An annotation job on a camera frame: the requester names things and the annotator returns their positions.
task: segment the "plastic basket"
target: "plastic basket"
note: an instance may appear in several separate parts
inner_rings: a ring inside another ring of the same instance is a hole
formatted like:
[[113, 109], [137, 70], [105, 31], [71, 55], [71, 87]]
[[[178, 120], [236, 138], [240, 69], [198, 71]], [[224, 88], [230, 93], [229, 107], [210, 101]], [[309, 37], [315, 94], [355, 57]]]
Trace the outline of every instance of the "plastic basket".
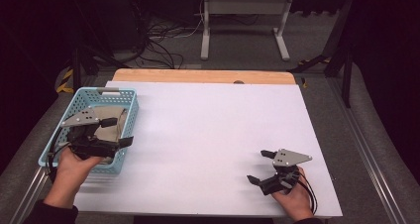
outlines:
[[[127, 119], [124, 124], [124, 129], [121, 133], [121, 138], [132, 136], [133, 127], [136, 122], [137, 113], [139, 111], [139, 103], [137, 101], [137, 94], [135, 89], [130, 88], [108, 88], [108, 87], [81, 87], [77, 90], [72, 98], [70, 104], [65, 110], [61, 120], [52, 137], [50, 138], [46, 148], [39, 158], [39, 165], [44, 167], [48, 162], [48, 153], [50, 151], [50, 145], [53, 142], [55, 134], [59, 131], [59, 125], [67, 118], [80, 112], [87, 107], [95, 106], [121, 106], [128, 110]], [[56, 139], [56, 143], [66, 142], [66, 135], [69, 132], [69, 128], [63, 128], [60, 131]], [[97, 165], [92, 169], [91, 172], [100, 173], [119, 173], [121, 171], [125, 154], [128, 148], [123, 148], [115, 154], [113, 162], [109, 165]], [[59, 156], [56, 156], [53, 165], [57, 166], [57, 160]]]

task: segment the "person's hand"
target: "person's hand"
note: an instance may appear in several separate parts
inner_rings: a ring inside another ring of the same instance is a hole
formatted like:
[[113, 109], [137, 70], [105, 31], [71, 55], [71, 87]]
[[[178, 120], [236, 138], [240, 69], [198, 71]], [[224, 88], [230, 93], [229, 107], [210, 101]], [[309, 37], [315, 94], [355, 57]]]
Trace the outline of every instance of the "person's hand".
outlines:
[[55, 182], [44, 203], [54, 207], [72, 208], [80, 185], [84, 183], [90, 170], [102, 160], [99, 157], [82, 160], [70, 148], [64, 148], [58, 160]]
[[[305, 175], [303, 168], [299, 168], [299, 171]], [[306, 185], [306, 180], [302, 176], [299, 180]], [[299, 183], [296, 183], [288, 194], [274, 192], [271, 196], [295, 222], [314, 216], [310, 207], [309, 194]]]

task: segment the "white board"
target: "white board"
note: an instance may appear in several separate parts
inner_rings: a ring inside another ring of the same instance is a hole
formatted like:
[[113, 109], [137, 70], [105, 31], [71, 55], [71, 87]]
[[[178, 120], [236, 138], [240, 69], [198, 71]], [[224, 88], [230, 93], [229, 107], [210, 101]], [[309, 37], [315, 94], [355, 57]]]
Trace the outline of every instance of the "white board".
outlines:
[[342, 211], [297, 85], [110, 81], [135, 88], [140, 110], [120, 174], [91, 174], [80, 211], [278, 217], [281, 207], [248, 182], [274, 175], [261, 150], [312, 156], [301, 166], [317, 216]]

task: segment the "black sleeve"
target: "black sleeve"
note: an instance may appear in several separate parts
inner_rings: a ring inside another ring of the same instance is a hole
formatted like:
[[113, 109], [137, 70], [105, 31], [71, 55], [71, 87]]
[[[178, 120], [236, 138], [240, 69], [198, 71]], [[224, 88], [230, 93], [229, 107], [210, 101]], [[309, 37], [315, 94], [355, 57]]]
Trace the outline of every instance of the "black sleeve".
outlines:
[[322, 221], [318, 218], [307, 218], [297, 221], [294, 224], [322, 224]]
[[25, 219], [24, 224], [74, 224], [77, 214], [78, 210], [75, 206], [72, 209], [58, 208], [46, 205], [42, 200], [38, 200], [31, 214]]

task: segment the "light blue plastic basket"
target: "light blue plastic basket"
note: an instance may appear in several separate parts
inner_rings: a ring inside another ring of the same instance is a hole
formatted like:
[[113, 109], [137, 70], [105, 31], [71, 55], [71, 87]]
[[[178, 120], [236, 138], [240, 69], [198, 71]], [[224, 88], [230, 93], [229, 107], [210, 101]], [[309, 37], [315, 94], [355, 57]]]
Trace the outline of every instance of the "light blue plastic basket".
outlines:
[[[127, 119], [124, 124], [124, 129], [121, 134], [121, 138], [131, 137], [133, 133], [133, 127], [136, 122], [137, 113], [139, 111], [139, 103], [137, 101], [137, 93], [135, 89], [131, 88], [108, 88], [108, 87], [81, 87], [77, 90], [72, 98], [70, 104], [64, 112], [61, 120], [52, 137], [49, 140], [46, 148], [39, 158], [39, 165], [44, 167], [47, 162], [47, 155], [50, 151], [50, 145], [53, 142], [53, 137], [59, 131], [59, 125], [65, 121], [67, 118], [73, 116], [74, 114], [80, 112], [81, 110], [87, 107], [96, 107], [96, 106], [121, 106], [128, 110]], [[63, 128], [56, 139], [55, 146], [57, 147], [58, 143], [67, 141], [67, 133], [69, 128]], [[121, 149], [116, 155], [113, 162], [109, 165], [97, 165], [92, 172], [101, 172], [101, 173], [119, 173], [123, 166], [124, 157], [127, 153], [128, 148]], [[53, 165], [57, 165], [57, 160], [59, 156], [56, 156], [53, 162]]]

